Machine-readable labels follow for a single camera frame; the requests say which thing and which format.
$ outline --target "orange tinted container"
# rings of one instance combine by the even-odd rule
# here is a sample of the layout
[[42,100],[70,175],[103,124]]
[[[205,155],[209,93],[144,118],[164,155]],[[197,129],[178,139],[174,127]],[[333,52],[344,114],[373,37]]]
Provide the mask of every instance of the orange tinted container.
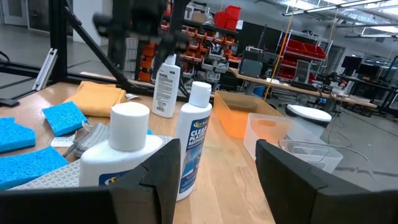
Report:
[[239,139],[243,139],[246,132],[249,113],[283,117],[258,97],[226,91],[215,92],[214,111],[227,134]]

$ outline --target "metal shelving rack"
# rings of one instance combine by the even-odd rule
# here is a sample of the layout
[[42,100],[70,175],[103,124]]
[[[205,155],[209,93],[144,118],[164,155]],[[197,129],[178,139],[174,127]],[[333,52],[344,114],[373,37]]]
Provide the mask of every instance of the metal shelving rack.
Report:
[[[278,41],[278,45],[277,45],[277,50],[282,45],[281,40],[282,40],[282,35],[283,34],[284,34],[283,32],[280,33],[280,37],[279,37],[279,41]],[[299,36],[299,37],[304,37],[304,38],[307,38],[307,39],[310,39],[310,40],[314,40],[314,44],[316,46],[321,47],[325,51],[326,57],[324,59],[311,57],[311,56],[303,55],[303,54],[298,54],[296,52],[288,52],[288,54],[296,55],[296,56],[305,58],[307,60],[311,60],[311,67],[312,67],[312,65],[318,65],[318,68],[317,68],[316,71],[314,71],[314,70],[311,71],[311,72],[315,72],[315,77],[317,77],[318,73],[320,73],[322,71],[323,64],[326,62],[326,58],[328,57],[328,54],[329,54],[330,48],[331,48],[331,46],[333,44],[333,41],[320,38],[320,37],[318,37],[316,35],[310,35],[310,34],[306,34],[306,33],[303,33],[303,32],[296,31],[296,30],[290,30],[288,38],[287,38],[287,41],[286,41],[286,44],[284,46],[282,59],[283,59],[284,55],[286,54],[286,48],[287,48],[287,45],[289,44],[289,40],[291,39],[292,35],[296,35],[296,36]],[[296,68],[293,65],[283,64],[282,61],[280,63],[280,66],[278,67],[278,72],[279,72],[279,68],[280,67]]]

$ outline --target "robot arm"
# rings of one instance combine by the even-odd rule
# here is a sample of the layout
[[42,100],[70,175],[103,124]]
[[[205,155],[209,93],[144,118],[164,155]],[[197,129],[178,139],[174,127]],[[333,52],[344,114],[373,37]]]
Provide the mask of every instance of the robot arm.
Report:
[[130,4],[126,6],[130,9],[128,21],[117,21],[112,16],[95,14],[93,23],[96,30],[102,37],[112,37],[121,40],[123,43],[124,39],[130,36],[151,44],[159,44],[153,71],[157,73],[167,56],[173,54],[176,50],[179,52],[186,51],[189,38],[179,30],[168,34],[159,33],[160,22],[168,0],[133,0],[126,2]]

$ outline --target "ceiling light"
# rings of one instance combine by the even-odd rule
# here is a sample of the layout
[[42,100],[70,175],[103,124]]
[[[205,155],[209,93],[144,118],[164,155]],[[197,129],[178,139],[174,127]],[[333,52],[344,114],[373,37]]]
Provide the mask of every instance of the ceiling light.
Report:
[[285,4],[287,6],[296,7],[297,9],[313,9],[315,7],[313,4],[310,4],[310,3],[302,1],[302,0],[298,0],[297,2],[296,2],[296,0],[287,0],[287,1],[282,2],[282,4]]
[[377,3],[377,2],[382,2],[385,0],[361,0],[361,1],[355,1],[355,2],[344,2],[341,4],[335,4],[333,6],[324,6],[324,7],[318,7],[314,9],[304,9],[304,10],[298,10],[295,12],[286,12],[283,13],[283,16],[291,16],[293,13],[295,15],[298,14],[304,14],[304,13],[311,13],[311,12],[322,12],[322,11],[327,11],[327,10],[332,10],[332,9],[339,9],[339,8],[345,8],[345,7],[352,7],[352,6],[362,6],[365,4],[371,4],[371,3]]
[[325,10],[332,10],[332,9],[337,9],[337,7],[336,6],[319,7],[319,8],[316,8],[316,9],[307,10],[307,13],[319,12],[319,11],[325,11]]
[[391,34],[364,34],[361,37],[397,37],[396,35]]
[[353,7],[353,6],[362,6],[365,4],[372,4],[372,3],[377,3],[377,2],[382,2],[378,0],[362,0],[362,1],[355,1],[355,2],[346,2],[343,4],[340,4],[341,7]]
[[364,34],[364,35],[345,35],[345,38],[377,38],[377,37],[393,37],[397,38],[395,34]]
[[343,1],[343,0],[324,0],[325,2],[328,2],[328,3],[333,3],[333,4],[344,4],[344,3],[346,3],[346,1]]
[[366,27],[394,27],[398,26],[398,23],[389,23],[389,24],[341,24],[337,25],[336,28],[366,28]]

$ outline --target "blue sponge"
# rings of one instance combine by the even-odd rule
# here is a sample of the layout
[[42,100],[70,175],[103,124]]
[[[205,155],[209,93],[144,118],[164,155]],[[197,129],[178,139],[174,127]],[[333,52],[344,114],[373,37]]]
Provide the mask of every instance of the blue sponge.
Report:
[[86,117],[72,101],[43,109],[43,113],[55,136],[63,136],[83,127],[81,122],[87,123]]
[[36,144],[32,129],[14,123],[14,118],[0,119],[0,153],[13,151]]
[[18,156],[0,158],[0,190],[6,190],[68,164],[53,147]]
[[14,123],[14,122],[15,122],[15,118],[13,118],[13,117],[0,118],[0,124],[3,124],[3,123]]

